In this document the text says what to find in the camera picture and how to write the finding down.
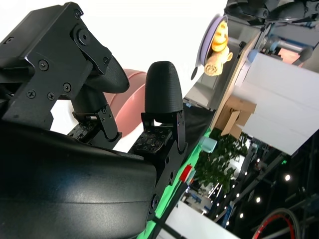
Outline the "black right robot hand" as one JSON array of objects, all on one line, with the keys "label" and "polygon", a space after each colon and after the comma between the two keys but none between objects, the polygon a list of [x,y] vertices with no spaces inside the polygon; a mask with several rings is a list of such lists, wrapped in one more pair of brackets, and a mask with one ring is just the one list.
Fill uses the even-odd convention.
[{"label": "black right robot hand", "polygon": [[151,64],[129,152],[106,93],[128,77],[74,2],[31,11],[0,44],[0,236],[134,239],[187,151],[175,66]]}]

